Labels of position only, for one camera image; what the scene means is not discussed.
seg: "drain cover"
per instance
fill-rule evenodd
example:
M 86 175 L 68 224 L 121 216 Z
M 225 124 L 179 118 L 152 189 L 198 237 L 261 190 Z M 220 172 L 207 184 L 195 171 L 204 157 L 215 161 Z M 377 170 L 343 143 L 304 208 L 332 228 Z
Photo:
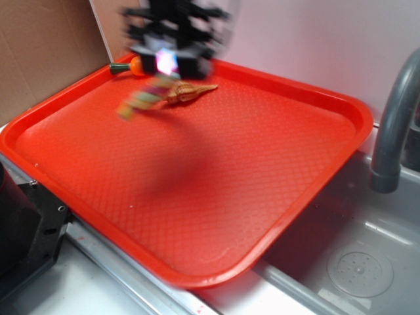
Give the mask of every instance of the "drain cover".
M 327 271 L 336 287 L 354 297 L 374 297 L 385 292 L 394 275 L 382 253 L 361 244 L 336 250 L 328 260 Z

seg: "orange plastic tray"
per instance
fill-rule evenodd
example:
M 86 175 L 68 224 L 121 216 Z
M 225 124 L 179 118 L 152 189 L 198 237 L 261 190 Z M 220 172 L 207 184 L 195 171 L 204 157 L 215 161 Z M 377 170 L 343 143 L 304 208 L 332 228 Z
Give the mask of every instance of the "orange plastic tray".
M 182 287 L 247 270 L 373 125 L 358 100 L 225 62 L 196 101 L 118 118 L 145 79 L 99 70 L 11 122 L 0 151 Z

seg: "gray sink basin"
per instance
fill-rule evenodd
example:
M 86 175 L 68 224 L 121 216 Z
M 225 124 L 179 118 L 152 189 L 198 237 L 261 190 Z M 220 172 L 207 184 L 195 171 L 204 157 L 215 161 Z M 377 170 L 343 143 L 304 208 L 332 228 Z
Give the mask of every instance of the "gray sink basin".
M 356 153 L 263 260 L 320 314 L 420 314 L 420 177 L 404 170 L 396 192 L 378 194 L 368 167 Z

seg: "faucet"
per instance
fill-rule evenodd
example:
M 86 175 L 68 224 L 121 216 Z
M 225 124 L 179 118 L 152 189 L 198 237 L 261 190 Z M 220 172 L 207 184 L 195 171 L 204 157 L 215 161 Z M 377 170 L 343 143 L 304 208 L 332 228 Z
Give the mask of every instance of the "faucet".
M 403 65 L 389 95 L 376 138 L 369 185 L 388 194 L 398 187 L 401 164 L 420 171 L 420 49 Z

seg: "toy sink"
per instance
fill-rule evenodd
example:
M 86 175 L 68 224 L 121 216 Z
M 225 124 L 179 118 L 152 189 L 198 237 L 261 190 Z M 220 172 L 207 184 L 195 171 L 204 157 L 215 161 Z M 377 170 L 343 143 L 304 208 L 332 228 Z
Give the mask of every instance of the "toy sink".
M 368 173 L 358 152 L 264 260 L 281 270 L 274 278 L 309 288 L 321 314 L 418 314 L 420 177 L 403 170 L 398 190 L 379 194 Z
M 0 150 L 181 287 L 250 268 L 373 125 L 358 100 L 225 62 L 196 101 L 118 118 L 147 80 L 99 70 L 16 118 Z

